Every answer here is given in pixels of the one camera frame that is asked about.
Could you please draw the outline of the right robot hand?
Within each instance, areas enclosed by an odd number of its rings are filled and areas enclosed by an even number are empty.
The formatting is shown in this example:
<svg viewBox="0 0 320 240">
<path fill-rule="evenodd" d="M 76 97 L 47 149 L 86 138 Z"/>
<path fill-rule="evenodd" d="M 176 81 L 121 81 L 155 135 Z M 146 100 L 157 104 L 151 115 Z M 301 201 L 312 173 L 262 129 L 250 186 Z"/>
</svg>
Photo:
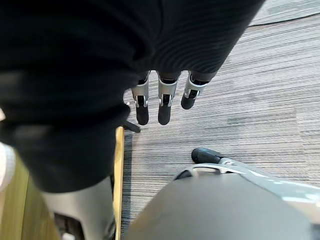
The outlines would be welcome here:
<svg viewBox="0 0 320 240">
<path fill-rule="evenodd" d="M 155 70 L 213 76 L 261 0 L 3 0 L 0 140 L 61 233 L 115 234 L 111 176 L 123 95 Z"/>
</svg>

